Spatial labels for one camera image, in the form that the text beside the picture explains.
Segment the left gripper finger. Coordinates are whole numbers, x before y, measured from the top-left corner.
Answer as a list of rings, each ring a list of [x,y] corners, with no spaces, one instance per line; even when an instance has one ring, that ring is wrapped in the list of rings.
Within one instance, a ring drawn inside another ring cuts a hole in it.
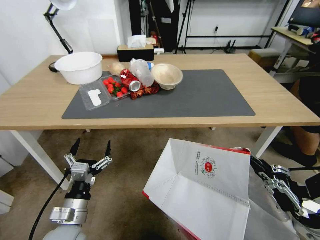
[[[103,170],[106,168],[110,163],[112,163],[112,158],[111,158],[111,140],[108,141],[107,143],[107,148],[105,151],[105,156],[102,158],[100,161],[95,163],[93,165],[93,168],[95,170]]]
[[[70,152],[68,154],[64,155],[65,160],[69,164],[70,167],[72,167],[76,163],[75,156],[77,154],[79,144],[80,144],[81,139],[78,138],[76,142],[71,146]]]

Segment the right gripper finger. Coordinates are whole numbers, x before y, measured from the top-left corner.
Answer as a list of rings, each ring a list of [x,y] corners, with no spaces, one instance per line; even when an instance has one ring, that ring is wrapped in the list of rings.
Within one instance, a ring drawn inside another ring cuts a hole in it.
[[[255,156],[251,156],[250,165],[256,175],[258,175],[264,182],[264,187],[276,202],[277,208],[280,208],[284,212],[288,212],[290,208],[289,204],[292,202],[297,203],[297,198],[291,192],[289,186],[276,186],[274,181],[271,179],[271,165],[269,165],[266,161],[258,159]]]
[[[271,165],[272,170],[272,180],[276,184],[276,186],[290,186],[291,184],[291,177],[290,171],[288,168],[280,166],[280,165]]]

